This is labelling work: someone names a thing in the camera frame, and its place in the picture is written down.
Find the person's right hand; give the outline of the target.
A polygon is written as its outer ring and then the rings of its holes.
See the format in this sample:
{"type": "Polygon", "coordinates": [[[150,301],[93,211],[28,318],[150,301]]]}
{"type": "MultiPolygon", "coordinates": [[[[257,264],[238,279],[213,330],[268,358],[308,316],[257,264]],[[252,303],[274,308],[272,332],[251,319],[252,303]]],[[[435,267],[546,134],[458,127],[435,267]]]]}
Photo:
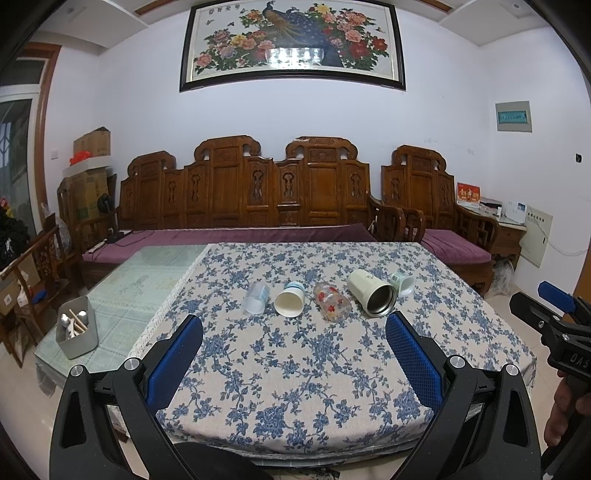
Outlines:
{"type": "Polygon", "coordinates": [[[554,395],[554,404],[544,429],[544,441],[549,447],[557,446],[564,436],[574,412],[590,416],[590,394],[576,396],[567,379],[563,378],[554,395]]]}

